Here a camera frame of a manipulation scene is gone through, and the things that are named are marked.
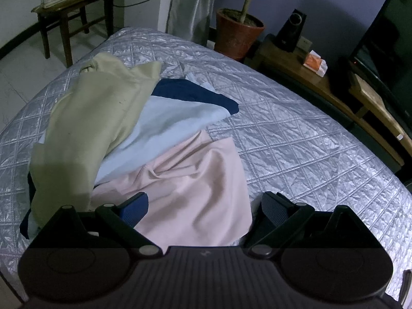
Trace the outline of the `dark wooden chair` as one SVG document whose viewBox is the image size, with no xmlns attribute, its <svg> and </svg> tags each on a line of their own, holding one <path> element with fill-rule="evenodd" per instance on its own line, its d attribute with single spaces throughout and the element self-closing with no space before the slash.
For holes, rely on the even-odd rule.
<svg viewBox="0 0 412 309">
<path fill-rule="evenodd" d="M 86 7 L 96 2 L 102 1 L 104 14 L 94 20 L 88 21 Z M 50 58 L 50 43 L 47 33 L 59 27 L 66 66 L 73 65 L 71 51 L 71 38 L 83 32 L 88 34 L 89 28 L 99 22 L 104 21 L 107 36 L 114 33 L 114 0 L 68 0 L 50 8 L 43 8 L 41 5 L 32 9 L 37 14 L 38 27 L 42 37 L 45 58 Z"/>
</svg>

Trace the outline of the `black flat screen television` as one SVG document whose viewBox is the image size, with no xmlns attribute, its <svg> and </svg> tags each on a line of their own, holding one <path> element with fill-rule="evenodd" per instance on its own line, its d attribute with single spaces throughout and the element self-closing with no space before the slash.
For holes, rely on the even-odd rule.
<svg viewBox="0 0 412 309">
<path fill-rule="evenodd" d="M 411 0 L 385 0 L 355 58 L 402 107 L 411 107 Z"/>
</svg>

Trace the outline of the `tall potted tree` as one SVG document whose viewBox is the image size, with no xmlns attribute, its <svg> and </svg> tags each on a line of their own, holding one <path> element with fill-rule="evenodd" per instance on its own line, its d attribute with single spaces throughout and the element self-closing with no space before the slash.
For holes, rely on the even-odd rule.
<svg viewBox="0 0 412 309">
<path fill-rule="evenodd" d="M 216 42 L 214 50 L 234 60 L 248 52 L 265 25 L 248 15 L 251 0 L 244 0 L 241 11 L 220 8 L 216 12 Z"/>
</svg>

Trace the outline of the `beige yellow garment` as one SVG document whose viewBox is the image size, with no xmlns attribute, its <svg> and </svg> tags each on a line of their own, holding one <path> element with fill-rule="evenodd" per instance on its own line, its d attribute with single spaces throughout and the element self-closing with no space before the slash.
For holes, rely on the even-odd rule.
<svg viewBox="0 0 412 309">
<path fill-rule="evenodd" d="M 105 52 L 82 66 L 53 107 L 44 141 L 33 147 L 31 212 L 37 226 L 44 227 L 64 205 L 90 209 L 104 157 L 130 135 L 160 74 L 161 62 L 128 68 Z"/>
</svg>

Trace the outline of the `pink garment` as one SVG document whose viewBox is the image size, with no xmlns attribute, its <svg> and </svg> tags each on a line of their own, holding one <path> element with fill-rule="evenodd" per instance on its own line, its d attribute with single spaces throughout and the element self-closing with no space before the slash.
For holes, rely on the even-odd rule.
<svg viewBox="0 0 412 309">
<path fill-rule="evenodd" d="M 252 223 L 241 158 L 233 138 L 206 131 L 137 170 L 93 189 L 91 206 L 121 204 L 144 192 L 149 208 L 135 230 L 166 251 L 171 246 L 229 246 Z"/>
</svg>

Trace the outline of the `white navy garment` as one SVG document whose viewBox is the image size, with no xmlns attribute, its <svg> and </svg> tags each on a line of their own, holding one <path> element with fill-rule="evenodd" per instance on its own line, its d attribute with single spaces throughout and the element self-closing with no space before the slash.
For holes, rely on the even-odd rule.
<svg viewBox="0 0 412 309">
<path fill-rule="evenodd" d="M 130 135 L 104 157 L 94 186 L 138 169 L 197 131 L 238 110 L 235 101 L 216 93 L 211 86 L 198 85 L 188 79 L 160 78 Z M 31 203 L 36 188 L 30 173 L 28 181 Z M 38 228 L 30 208 L 20 231 L 29 238 Z"/>
</svg>

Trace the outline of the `orange white small box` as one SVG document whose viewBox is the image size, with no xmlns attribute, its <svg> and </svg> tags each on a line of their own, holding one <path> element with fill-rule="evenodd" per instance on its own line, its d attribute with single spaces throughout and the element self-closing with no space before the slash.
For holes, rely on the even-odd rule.
<svg viewBox="0 0 412 309">
<path fill-rule="evenodd" d="M 304 59 L 304 67 L 323 78 L 328 70 L 326 61 L 314 50 L 311 50 Z"/>
</svg>

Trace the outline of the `black desktop speaker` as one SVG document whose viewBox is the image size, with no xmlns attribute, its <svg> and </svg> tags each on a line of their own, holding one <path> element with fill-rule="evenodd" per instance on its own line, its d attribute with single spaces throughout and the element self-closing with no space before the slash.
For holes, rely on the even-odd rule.
<svg viewBox="0 0 412 309">
<path fill-rule="evenodd" d="M 301 36 L 307 15 L 298 9 L 294 9 L 286 23 L 279 30 L 275 44 L 286 52 L 293 52 Z"/>
</svg>

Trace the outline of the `silver quilted bedspread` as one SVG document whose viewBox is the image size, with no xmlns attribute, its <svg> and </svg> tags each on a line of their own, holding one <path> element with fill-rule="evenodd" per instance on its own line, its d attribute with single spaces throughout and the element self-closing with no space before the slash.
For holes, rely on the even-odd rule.
<svg viewBox="0 0 412 309">
<path fill-rule="evenodd" d="M 349 206 L 390 255 L 387 292 L 399 296 L 402 274 L 411 268 L 411 193 L 341 124 L 253 69 L 160 31 L 126 28 L 95 52 L 113 54 L 128 67 L 160 61 L 163 77 L 192 75 L 238 102 L 236 115 L 207 130 L 213 140 L 234 139 L 251 203 L 257 205 L 265 191 L 278 191 L 319 211 Z M 89 59 L 85 54 L 45 85 L 1 132 L 1 275 L 19 296 L 25 295 L 17 266 L 29 245 L 19 226 L 29 208 L 31 150 L 53 105 Z"/>
</svg>

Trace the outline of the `sheer grey curtain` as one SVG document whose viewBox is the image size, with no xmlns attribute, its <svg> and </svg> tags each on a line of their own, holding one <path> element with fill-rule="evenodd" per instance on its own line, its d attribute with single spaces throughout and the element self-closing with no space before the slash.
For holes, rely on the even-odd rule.
<svg viewBox="0 0 412 309">
<path fill-rule="evenodd" d="M 171 0 L 166 32 L 207 45 L 214 0 Z"/>
</svg>

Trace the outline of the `wooden tv bench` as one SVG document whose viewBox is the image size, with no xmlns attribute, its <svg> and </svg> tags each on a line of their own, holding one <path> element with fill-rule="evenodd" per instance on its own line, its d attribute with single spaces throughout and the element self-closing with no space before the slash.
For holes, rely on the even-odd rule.
<svg viewBox="0 0 412 309">
<path fill-rule="evenodd" d="M 389 168 L 407 182 L 411 179 L 411 137 L 388 111 L 380 95 L 340 59 L 324 77 L 304 66 L 304 52 L 286 52 L 269 34 L 258 51 L 262 74 L 324 110 L 369 147 Z"/>
</svg>

